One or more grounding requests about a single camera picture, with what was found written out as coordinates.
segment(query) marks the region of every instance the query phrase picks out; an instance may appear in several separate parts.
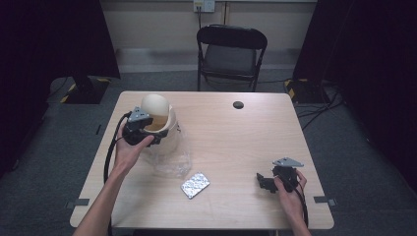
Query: chair backrest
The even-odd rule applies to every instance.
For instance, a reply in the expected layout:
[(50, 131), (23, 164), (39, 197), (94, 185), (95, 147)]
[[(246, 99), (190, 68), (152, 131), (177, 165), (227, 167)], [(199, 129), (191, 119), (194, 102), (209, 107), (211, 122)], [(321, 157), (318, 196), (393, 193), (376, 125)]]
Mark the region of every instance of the chair backrest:
[(263, 49), (268, 40), (263, 33), (256, 29), (232, 27), (226, 25), (210, 25), (201, 28), (197, 33), (197, 42), (218, 46)]

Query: gray carpet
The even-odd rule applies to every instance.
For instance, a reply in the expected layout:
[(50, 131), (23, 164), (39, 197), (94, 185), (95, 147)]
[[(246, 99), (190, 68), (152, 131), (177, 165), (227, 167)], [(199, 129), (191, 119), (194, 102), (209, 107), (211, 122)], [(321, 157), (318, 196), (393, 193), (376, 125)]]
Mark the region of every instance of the gray carpet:
[[(292, 70), (263, 70), (257, 91), (284, 92), (282, 83), (271, 82), (291, 75)], [(73, 82), (57, 79), (51, 91), (58, 90), (49, 97), (44, 122), (19, 168), (0, 179), (0, 235), (71, 235), (72, 210), (66, 203), (76, 199), (83, 188), (120, 92), (196, 90), (196, 76), (188, 71), (123, 74), (122, 80), (112, 81), (99, 105), (59, 103)], [(247, 85), (221, 82), (203, 82), (202, 90), (249, 91)], [(333, 88), (327, 91), (329, 96), (334, 94)], [(317, 107), (320, 105), (299, 104), (296, 111), (306, 114)], [(306, 125), (313, 117), (300, 118), (300, 124)], [(384, 156), (368, 144), (348, 107), (340, 105), (324, 112), (304, 132), (325, 193), (337, 201), (330, 208), (334, 227), (315, 230), (313, 235), (417, 235), (416, 196)], [(132, 231), (115, 231), (115, 235), (127, 233)]]

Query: electrical outlet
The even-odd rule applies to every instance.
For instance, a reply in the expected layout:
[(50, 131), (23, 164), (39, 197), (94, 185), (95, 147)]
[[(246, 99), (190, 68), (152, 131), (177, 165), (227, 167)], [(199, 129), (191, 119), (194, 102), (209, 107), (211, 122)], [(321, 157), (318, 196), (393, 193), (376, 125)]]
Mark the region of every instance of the electrical outlet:
[(204, 6), (205, 6), (205, 1), (204, 0), (194, 0), (194, 12), (199, 12), (199, 8), (200, 8), (200, 12), (204, 12)]
[(214, 12), (214, 6), (215, 6), (215, 0), (194, 0), (193, 8), (194, 12), (207, 12), (207, 13), (213, 13)]
[(214, 12), (214, 0), (205, 0), (204, 12)]

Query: black backdrop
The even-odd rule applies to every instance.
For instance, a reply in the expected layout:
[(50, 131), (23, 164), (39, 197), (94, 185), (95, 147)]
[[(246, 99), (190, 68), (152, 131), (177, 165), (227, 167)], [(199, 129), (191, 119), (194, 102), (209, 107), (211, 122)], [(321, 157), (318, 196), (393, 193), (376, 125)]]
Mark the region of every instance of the black backdrop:
[(417, 192), (416, 12), (414, 0), (319, 0), (294, 76), (337, 82), (371, 143)]
[(98, 0), (0, 1), (0, 176), (47, 108), (53, 80), (120, 78)]

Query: silver packet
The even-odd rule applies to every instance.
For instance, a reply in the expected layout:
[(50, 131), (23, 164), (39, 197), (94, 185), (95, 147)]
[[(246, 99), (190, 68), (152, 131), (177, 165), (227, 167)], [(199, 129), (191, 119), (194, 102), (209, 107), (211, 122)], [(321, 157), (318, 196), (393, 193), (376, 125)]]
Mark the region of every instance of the silver packet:
[(189, 199), (192, 199), (197, 193), (201, 192), (208, 185), (208, 178), (206, 178), (203, 173), (199, 172), (181, 185), (181, 189)]

